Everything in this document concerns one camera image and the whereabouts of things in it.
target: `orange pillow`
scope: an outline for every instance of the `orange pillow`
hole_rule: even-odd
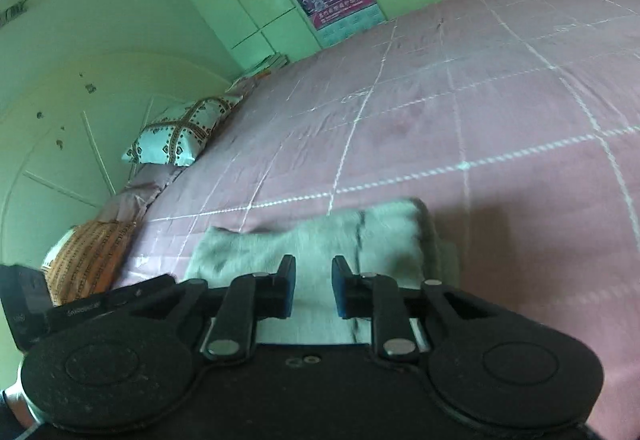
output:
[[[135,222],[89,221],[75,227],[42,270],[54,305],[109,290],[136,230]]]

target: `stack of books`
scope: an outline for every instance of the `stack of books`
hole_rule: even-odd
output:
[[[238,79],[236,79],[234,83],[229,87],[229,90],[235,88],[239,82],[245,79],[253,78],[255,80],[258,80],[271,75],[276,70],[284,67],[284,65],[286,65],[288,62],[289,58],[287,58],[287,56],[285,56],[284,54],[271,54],[267,58],[264,58],[262,61],[260,61],[256,66],[251,67],[249,70],[245,70],[242,75]]]

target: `folded gray towel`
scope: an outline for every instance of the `folded gray towel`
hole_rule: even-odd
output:
[[[458,284],[455,246],[439,239],[424,204],[415,199],[366,210],[343,210],[282,233],[239,234],[211,227],[196,247],[185,279],[202,278],[224,287],[236,276],[274,273],[284,255],[296,257],[292,316],[258,324],[259,343],[344,344],[370,341],[370,326],[345,321],[335,308],[331,285],[334,256],[343,255],[354,273],[393,277],[400,287],[424,279]]]

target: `white grid stitching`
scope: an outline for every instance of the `white grid stitching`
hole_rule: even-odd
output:
[[[449,81],[453,81],[451,72],[447,67],[447,75],[449,75]],[[460,120],[460,107],[458,106],[458,99],[456,94],[453,94],[453,116],[456,122],[456,136],[458,138],[458,152],[460,156],[460,170],[462,171],[463,182],[463,208],[464,208],[464,234],[462,237],[463,243],[463,259],[465,263],[468,261],[469,248],[471,246],[471,187],[469,184],[469,168],[463,167],[466,162],[466,146],[465,139],[462,135],[462,121]]]
[[[318,97],[319,99],[320,98],[322,98],[322,99],[324,98],[324,95],[326,94],[327,90],[329,90],[329,87],[331,86],[332,81],[334,80],[334,78],[338,74],[340,68],[342,68],[342,64],[344,63],[345,58],[346,58],[346,56],[342,56],[342,59],[340,60],[340,64],[337,67],[334,68],[334,72],[331,74],[331,77],[329,78],[329,81],[326,82],[326,86],[324,87],[324,90],[322,91],[321,96]],[[311,108],[311,110],[309,110],[309,111],[317,110],[318,108],[324,106],[325,104],[328,104],[328,103],[323,103],[323,104],[320,104],[319,106],[316,106],[316,104],[314,103],[314,107]]]
[[[592,29],[596,29],[597,30],[597,27],[595,27],[595,26],[598,25],[598,24],[603,24],[605,22],[610,22],[611,20],[619,20],[620,18],[631,18],[631,17],[637,18],[638,17],[638,14],[635,11],[632,11],[631,9],[628,9],[628,11],[630,11],[632,14],[626,14],[626,15],[623,15],[623,16],[614,16],[613,18],[609,18],[607,20],[600,20],[599,22],[593,22],[592,24],[584,24],[584,23],[581,23],[580,21],[578,21],[577,18],[574,18],[573,16],[571,16],[569,13],[566,13],[566,12],[563,12],[563,11],[559,11],[558,8],[556,8],[555,6],[553,6],[552,4],[547,2],[546,0],[541,0],[541,1],[543,1],[548,6],[553,7],[554,10],[557,13],[564,14],[564,16],[568,16],[569,18],[573,19],[574,22],[576,22],[576,24],[577,24],[576,27],[591,27]],[[615,2],[611,2],[610,0],[606,0],[606,1],[616,5],[618,7],[620,7],[621,9],[626,9],[626,7],[622,7],[622,6],[618,5]],[[625,51],[628,52],[628,49],[624,48],[622,45],[619,45],[618,43],[616,43],[615,45],[620,49],[620,52],[625,52]],[[607,54],[617,54],[617,52],[605,53],[605,54],[602,54],[600,56],[606,56]]]
[[[535,56],[537,56],[537,58],[539,58],[540,61],[542,61],[546,65],[547,68],[549,68],[550,70],[554,70],[554,69],[562,70],[560,67],[556,67],[555,65],[551,64],[536,49],[534,49],[531,45],[529,45],[529,43],[527,43],[523,39],[521,39],[515,32],[513,32],[513,30],[510,29],[509,26],[507,26],[507,24],[505,24],[500,19],[500,16],[498,16],[498,14],[494,10],[492,10],[491,8],[488,7],[487,3],[484,0],[482,0],[482,2],[485,4],[487,9],[489,9],[493,13],[495,18],[504,26],[504,28],[507,29],[509,32],[511,32],[518,40],[523,42],[527,46],[529,51],[532,52]],[[633,233],[634,233],[634,238],[636,239],[636,249],[640,253],[640,224],[638,223],[638,213],[636,212],[636,208],[634,206],[634,201],[631,198],[631,195],[629,194],[629,190],[628,190],[628,188],[626,186],[625,179],[622,176],[622,172],[620,171],[620,167],[618,165],[618,161],[616,160],[616,157],[611,152],[611,149],[609,147],[609,143],[607,143],[607,141],[605,141],[604,138],[602,137],[602,129],[600,128],[600,125],[596,121],[596,118],[594,117],[594,115],[591,113],[591,110],[587,107],[585,102],[578,95],[578,93],[574,90],[574,88],[572,88],[571,85],[563,77],[559,77],[559,80],[562,82],[562,84],[565,86],[565,88],[567,88],[569,93],[574,97],[575,101],[578,103],[578,105],[580,106],[582,111],[589,118],[589,121],[591,123],[591,127],[596,131],[596,138],[597,138],[598,142],[600,143],[600,146],[604,150],[605,154],[607,155],[607,159],[609,160],[609,163],[610,163],[611,167],[613,168],[613,172],[616,175],[616,180],[618,181],[618,186],[619,186],[620,191],[622,193],[622,197],[625,200],[626,210],[627,210],[627,214],[628,214],[629,220],[631,221],[631,227],[632,227],[632,230],[633,230]]]
[[[591,292],[583,294],[556,298],[542,305],[524,305],[523,307],[521,307],[521,310],[527,309],[533,311],[538,308],[552,309],[553,307],[563,305],[597,305],[598,303],[601,303],[602,301],[606,301],[608,299],[618,299],[626,295],[636,295],[638,293],[640,293],[640,285],[627,283],[626,285],[615,285],[608,289],[592,290]]]
[[[260,188],[264,184],[264,181],[266,180],[267,175],[269,175],[269,172],[271,171],[271,167],[273,166],[273,163],[276,161],[276,157],[280,153],[280,151],[281,151],[282,147],[284,146],[284,144],[289,140],[290,136],[291,136],[291,133],[289,135],[287,135],[287,137],[280,143],[280,147],[273,154],[273,157],[271,157],[271,162],[267,166],[267,170],[264,172],[264,175],[262,175],[262,178],[260,179],[260,182],[258,182],[258,185],[255,188],[254,194],[251,197],[251,200],[249,200],[249,204],[247,205],[246,211],[244,213],[244,216],[242,217],[242,223],[240,224],[240,228],[238,229],[238,232],[242,231],[242,228],[244,227],[244,224],[246,222],[246,218],[249,216],[249,211],[254,206],[254,200],[258,196],[258,193],[260,192]]]
[[[551,5],[549,2],[547,2],[546,0],[542,0],[545,4],[550,5],[551,7],[553,7],[558,13],[564,14],[564,16],[569,16],[566,13],[562,13],[561,11],[558,11],[558,8],[556,8],[555,6]],[[638,16],[636,14],[625,14],[624,16],[614,16],[613,18],[608,18],[607,20],[600,20],[599,22],[593,22],[592,24],[584,24],[581,22],[578,22],[578,20],[576,20],[574,18],[574,20],[576,21],[575,24],[571,24],[569,26],[556,26],[556,27],[562,27],[562,29],[556,30],[556,32],[553,32],[551,34],[545,34],[544,36],[537,36],[535,38],[527,38],[528,41],[533,41],[533,40],[544,40],[545,38],[552,38],[554,36],[557,36],[558,34],[564,34],[565,32],[570,32],[571,30],[574,29],[578,29],[579,27],[595,27],[599,24],[605,24],[607,22],[611,22],[613,20],[620,20],[622,18],[637,18]]]
[[[587,58],[576,59],[575,61],[567,61],[562,66],[568,66],[568,65],[571,65],[571,64],[577,64],[577,63],[581,63],[583,61],[589,61],[589,60],[594,59],[594,58],[601,58],[603,56],[615,56],[617,54],[632,54],[636,58],[640,59],[640,55],[636,54],[633,50],[621,47],[620,50],[616,50],[614,52],[604,52],[602,54],[597,54],[595,56],[588,56]],[[425,70],[428,70],[430,68],[434,68],[435,66],[446,65],[447,62],[450,62],[450,61],[455,61],[455,59],[447,59],[446,61],[440,61],[440,62],[438,62],[436,64],[420,68],[419,70],[417,70],[415,72],[411,72],[410,74],[405,74],[405,75],[401,75],[401,76],[385,79],[383,81],[378,81],[378,85],[382,85],[384,83],[388,83],[388,82],[391,82],[391,81],[396,81],[396,80],[399,80],[399,79],[406,79],[406,78],[409,78],[411,76],[420,74],[421,72],[424,72]],[[507,79],[507,78],[511,78],[511,77],[516,77],[518,75],[523,75],[523,74],[531,74],[532,72],[538,72],[540,70],[547,70],[547,67],[545,66],[544,68],[542,68],[542,67],[530,68],[528,70],[523,70],[521,72],[514,72],[512,74],[502,74],[502,75],[497,75],[495,77],[489,77],[489,78],[483,79],[481,81],[476,81],[474,83],[471,83],[471,84],[468,84],[468,85],[465,85],[465,86],[462,86],[462,87],[458,87],[455,90],[442,92],[440,94],[434,94],[432,96],[423,97],[421,99],[416,99],[414,101],[409,101],[409,102],[406,102],[404,104],[395,106],[393,108],[388,108],[386,110],[382,110],[380,112],[372,113],[371,115],[365,115],[364,117],[360,117],[360,118],[361,119],[369,119],[370,117],[376,117],[377,115],[380,115],[381,113],[387,113],[387,112],[390,112],[390,111],[393,111],[393,110],[398,110],[398,109],[401,109],[401,108],[404,108],[404,107],[407,107],[407,106],[411,106],[411,105],[414,105],[414,104],[422,103],[424,101],[429,101],[431,99],[435,99],[436,97],[450,95],[450,94],[455,93],[455,92],[462,92],[464,90],[469,90],[471,88],[475,88],[475,87],[483,85],[483,84],[489,84],[492,81],[497,81],[497,80],[500,80],[500,79]],[[355,92],[349,93],[349,94],[347,94],[346,96],[344,96],[344,97],[342,97],[340,99],[334,99],[332,101],[327,101],[326,103],[320,105],[319,107],[314,107],[314,108],[305,110],[305,111],[300,112],[300,113],[294,113],[293,115],[289,115],[287,118],[292,119],[294,117],[298,117],[300,115],[304,115],[304,114],[309,113],[309,112],[314,112],[315,110],[318,110],[318,108],[321,108],[323,106],[327,106],[327,105],[332,104],[332,103],[337,103],[337,102],[344,103],[345,101],[350,100],[350,98],[366,95],[367,93],[369,93],[369,90],[370,90],[370,86],[365,88],[365,89],[357,90]],[[343,123],[343,124],[337,125],[335,127],[326,128],[325,130],[321,130],[321,131],[334,130],[335,128],[339,128],[341,126],[346,126],[346,125],[350,125],[350,124],[351,124],[351,121],[348,122],[348,123]]]
[[[228,172],[229,168],[231,167],[231,164],[233,164],[234,162],[236,162],[236,159],[238,158],[239,152],[236,153],[236,155],[234,156],[233,159],[231,159],[225,168],[225,171],[222,172],[222,174],[218,177],[218,181],[215,183],[215,185],[213,186],[213,188],[211,188],[211,191],[209,192],[209,194],[207,195],[207,197],[204,199],[204,202],[202,203],[202,206],[200,207],[200,211],[202,211],[206,206],[207,203],[209,202],[211,195],[213,195],[213,192],[216,190],[216,188],[220,185],[220,181],[223,179],[223,177],[226,175],[226,172]],[[187,231],[187,235],[184,237],[184,241],[182,242],[182,245],[180,247],[180,251],[178,252],[177,257],[175,258],[175,263],[174,263],[174,270],[175,267],[178,265],[178,261],[180,260],[180,257],[182,256],[182,253],[184,252],[184,248],[187,245],[187,241],[189,240],[189,237],[191,236],[191,233],[193,233],[193,229],[196,226],[196,223],[198,222],[198,218],[200,217],[200,214],[198,214],[198,216],[196,216],[193,219],[193,222],[191,222],[191,226],[189,227],[189,230]]]
[[[287,97],[287,99],[286,99],[287,101],[288,101],[289,99],[291,99],[291,96],[293,95],[293,92],[295,92],[295,91],[296,91],[296,89],[298,88],[298,85],[300,84],[300,81],[302,81],[304,78],[305,78],[305,77],[304,77],[304,76],[302,76],[300,79],[298,79],[298,82],[297,82],[297,83],[296,83],[296,85],[293,87],[293,90],[292,90],[292,91],[291,91],[291,93],[289,94],[289,97]]]
[[[344,167],[344,161],[345,161],[345,159],[347,157],[347,153],[349,151],[349,145],[351,144],[351,139],[353,139],[353,134],[356,131],[356,126],[357,126],[358,122],[360,121],[360,116],[362,115],[364,107],[367,105],[367,101],[369,101],[369,98],[371,97],[371,94],[373,93],[373,90],[376,87],[376,84],[378,84],[378,81],[380,80],[380,76],[382,75],[382,69],[385,66],[386,55],[388,54],[389,49],[391,48],[391,43],[393,41],[394,34],[396,32],[396,28],[397,27],[398,27],[398,21],[396,20],[396,24],[394,25],[394,28],[391,31],[391,41],[386,46],[385,53],[382,55],[382,61],[380,62],[380,70],[378,71],[378,76],[376,77],[376,80],[373,81],[373,84],[371,85],[371,88],[369,89],[369,92],[365,96],[364,101],[362,102],[362,105],[360,106],[360,110],[358,111],[358,115],[356,115],[356,118],[353,120],[353,127],[351,127],[351,131],[349,133],[349,137],[347,137],[347,143],[344,145],[344,151],[342,153],[342,157],[340,158],[340,164],[338,165],[338,171],[335,174],[334,185],[331,188],[331,194],[330,194],[330,197],[329,197],[329,207],[328,207],[328,209],[326,211],[326,213],[328,215],[331,214],[331,211],[334,208],[335,191],[336,191],[336,189],[338,187],[338,182],[340,181],[340,175],[342,174],[342,168]]]
[[[606,136],[606,137],[615,137],[617,135],[625,135],[625,134],[628,135],[628,134],[635,134],[635,133],[640,133],[640,125],[629,126],[629,127],[624,127],[624,128],[616,128],[616,129],[613,129],[613,130],[604,130],[602,132],[602,134],[604,136]],[[581,143],[585,143],[585,142],[588,142],[588,141],[593,141],[593,140],[596,140],[597,138],[598,138],[597,135],[594,135],[594,133],[585,133],[584,135],[576,135],[574,137],[568,137],[568,138],[560,139],[558,141],[553,141],[553,142],[550,142],[550,143],[539,144],[538,146],[525,147],[523,149],[518,149],[518,150],[515,150],[515,151],[509,151],[509,152],[503,153],[501,155],[494,155],[492,157],[484,157],[482,159],[471,160],[471,161],[468,161],[468,162],[460,162],[460,163],[455,164],[455,165],[446,165],[446,166],[442,166],[442,167],[436,167],[436,168],[430,169],[428,171],[420,171],[418,173],[410,173],[408,175],[402,175],[402,176],[396,176],[394,178],[382,179],[382,180],[379,180],[379,181],[376,181],[376,182],[367,182],[367,183],[364,183],[364,184],[361,184],[361,185],[342,187],[342,188],[336,189],[335,194],[344,194],[344,193],[351,193],[351,192],[355,192],[355,191],[364,191],[366,189],[372,189],[372,188],[381,187],[381,186],[385,186],[385,185],[392,185],[392,184],[411,181],[411,180],[418,180],[418,179],[421,179],[421,178],[427,178],[427,177],[435,176],[435,175],[444,175],[446,173],[453,173],[455,171],[465,171],[465,170],[469,170],[469,169],[472,169],[472,168],[475,168],[475,167],[480,167],[480,166],[493,164],[493,163],[497,163],[497,162],[508,162],[510,160],[521,159],[521,158],[527,157],[529,155],[537,155],[537,154],[540,154],[540,153],[544,153],[546,151],[552,151],[553,149],[560,149],[560,148],[567,147],[567,146],[573,146],[574,144],[581,144]],[[254,205],[252,207],[253,208],[272,207],[274,205],[280,205],[280,204],[286,204],[286,203],[292,203],[292,202],[299,202],[299,201],[303,201],[303,200],[312,200],[312,199],[318,199],[318,198],[328,198],[330,196],[331,196],[331,193],[329,193],[329,192],[314,193],[314,194],[300,195],[300,196],[295,196],[295,197],[290,197],[290,198],[285,198],[285,199],[280,199],[280,200],[262,202],[262,203]],[[151,223],[151,222],[162,222],[162,221],[178,220],[178,219],[182,219],[182,218],[193,218],[193,217],[197,217],[197,216],[217,215],[217,214],[222,214],[222,213],[230,213],[230,212],[234,212],[234,211],[245,211],[247,208],[248,208],[248,206],[244,205],[244,206],[232,207],[232,208],[227,208],[227,209],[218,209],[218,210],[215,210],[215,211],[206,211],[204,213],[198,213],[198,214],[180,215],[180,216],[175,216],[175,217],[156,218],[156,219],[153,219],[153,220],[148,220],[147,222],[148,223]]]

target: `metal rivet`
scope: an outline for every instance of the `metal rivet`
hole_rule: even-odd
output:
[[[383,344],[388,356],[408,355],[415,350],[415,347],[415,343],[409,339],[389,339]]]
[[[306,364],[318,364],[322,359],[317,355],[308,355],[302,357],[302,360],[304,360]]]
[[[231,339],[218,339],[207,345],[207,351],[218,357],[228,357],[238,353],[240,344]]]
[[[284,363],[289,368],[302,368],[304,361],[300,359],[300,357],[289,357],[289,359],[285,360]]]

